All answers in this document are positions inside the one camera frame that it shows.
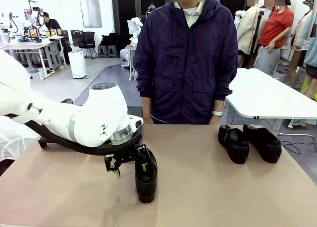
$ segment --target wristwatch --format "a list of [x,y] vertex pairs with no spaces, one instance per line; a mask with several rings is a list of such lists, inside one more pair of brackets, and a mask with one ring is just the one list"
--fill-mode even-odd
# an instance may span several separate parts
[[222,112],[215,112],[213,111],[212,114],[218,116],[218,117],[222,117]]

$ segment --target shoe heel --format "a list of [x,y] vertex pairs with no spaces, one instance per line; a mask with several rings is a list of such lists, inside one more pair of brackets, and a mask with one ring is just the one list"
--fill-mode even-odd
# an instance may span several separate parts
[[270,164],[276,164],[279,157],[261,156],[264,161]]
[[228,152],[229,158],[234,162],[235,164],[244,164],[247,160],[247,158],[237,158],[232,153]]
[[139,201],[141,201],[142,203],[151,203],[152,201],[154,201],[155,199],[155,194],[153,196],[150,197],[144,197],[144,196],[140,196],[138,195]]

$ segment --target red t-shirt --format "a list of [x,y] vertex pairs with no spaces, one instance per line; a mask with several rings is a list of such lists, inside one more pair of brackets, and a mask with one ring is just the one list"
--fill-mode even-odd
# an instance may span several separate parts
[[[294,12],[290,8],[286,8],[282,13],[277,14],[278,9],[275,9],[262,30],[259,44],[267,46],[269,43],[286,28],[291,27],[294,21]],[[285,37],[275,42],[275,47],[282,47],[285,42]]]

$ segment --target mannequin hand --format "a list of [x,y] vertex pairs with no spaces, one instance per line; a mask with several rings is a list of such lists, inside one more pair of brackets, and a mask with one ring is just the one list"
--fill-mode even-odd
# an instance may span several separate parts
[[151,117],[143,117],[143,124],[154,124]]
[[217,115],[213,115],[209,124],[220,124],[220,117]]
[[271,43],[269,43],[269,45],[267,46],[267,52],[270,54],[273,52],[275,47],[275,41],[271,41]]

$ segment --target pair of black shoes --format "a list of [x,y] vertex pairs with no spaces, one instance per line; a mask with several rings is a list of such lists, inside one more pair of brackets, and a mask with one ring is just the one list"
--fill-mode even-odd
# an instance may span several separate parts
[[138,198],[142,203],[150,203],[155,199],[158,179],[157,161],[148,148],[146,152],[150,160],[146,164],[136,161],[134,165],[135,186],[138,193]]
[[268,163],[277,163],[282,153],[281,142],[271,132],[266,128],[255,128],[251,124],[243,125],[243,132],[240,129],[222,125],[219,128],[218,141],[236,164],[246,162],[249,155],[249,142]]

